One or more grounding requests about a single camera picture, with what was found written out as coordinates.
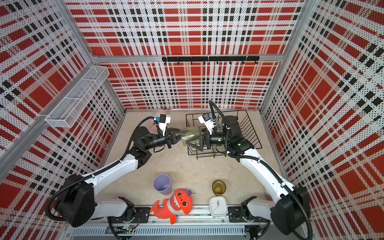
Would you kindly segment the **bright green plastic cup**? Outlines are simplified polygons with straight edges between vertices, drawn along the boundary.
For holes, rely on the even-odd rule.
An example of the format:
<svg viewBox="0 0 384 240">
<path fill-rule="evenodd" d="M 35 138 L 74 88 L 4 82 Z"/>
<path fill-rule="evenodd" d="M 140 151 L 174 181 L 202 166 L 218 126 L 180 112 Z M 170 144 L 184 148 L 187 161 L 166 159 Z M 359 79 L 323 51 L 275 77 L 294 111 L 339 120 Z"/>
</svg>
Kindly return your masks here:
<svg viewBox="0 0 384 240">
<path fill-rule="evenodd" d="M 199 138 L 202 135 L 201 127 L 186 127 L 180 129 L 183 146 L 187 146 L 187 141 Z"/>
</svg>

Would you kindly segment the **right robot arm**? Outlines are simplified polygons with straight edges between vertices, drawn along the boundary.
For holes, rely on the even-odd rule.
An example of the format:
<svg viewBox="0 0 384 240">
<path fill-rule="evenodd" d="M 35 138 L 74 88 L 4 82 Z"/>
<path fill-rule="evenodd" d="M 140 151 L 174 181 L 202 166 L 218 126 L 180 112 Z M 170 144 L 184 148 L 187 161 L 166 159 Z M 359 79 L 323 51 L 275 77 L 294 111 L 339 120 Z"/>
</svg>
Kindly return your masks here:
<svg viewBox="0 0 384 240">
<path fill-rule="evenodd" d="M 200 152 L 223 146 L 225 156 L 246 167 L 264 186 L 270 201 L 252 197 L 242 202 L 242 214 L 247 221 L 261 217 L 274 223 L 284 235 L 313 239 L 307 189 L 290 183 L 262 158 L 243 135 L 236 116 L 226 116 L 213 101 L 209 101 L 209 106 L 211 111 L 198 118 L 203 128 L 181 131 L 184 144 Z"/>
</svg>

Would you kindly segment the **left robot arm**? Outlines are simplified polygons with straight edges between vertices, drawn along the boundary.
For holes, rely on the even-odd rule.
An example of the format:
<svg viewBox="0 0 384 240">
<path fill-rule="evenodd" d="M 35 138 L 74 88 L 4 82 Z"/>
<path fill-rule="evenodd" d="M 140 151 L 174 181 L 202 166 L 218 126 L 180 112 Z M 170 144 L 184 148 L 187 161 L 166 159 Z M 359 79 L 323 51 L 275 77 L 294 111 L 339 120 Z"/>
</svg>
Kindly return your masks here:
<svg viewBox="0 0 384 240">
<path fill-rule="evenodd" d="M 127 199 L 97 201 L 96 196 L 119 178 L 144 166 L 152 156 L 151 149 L 177 144 L 180 130 L 168 128 L 170 122 L 169 115 L 146 117 L 135 128 L 120 159 L 92 173 L 68 177 L 46 203 L 45 215 L 74 228 L 89 220 L 123 216 L 128 210 Z"/>
</svg>

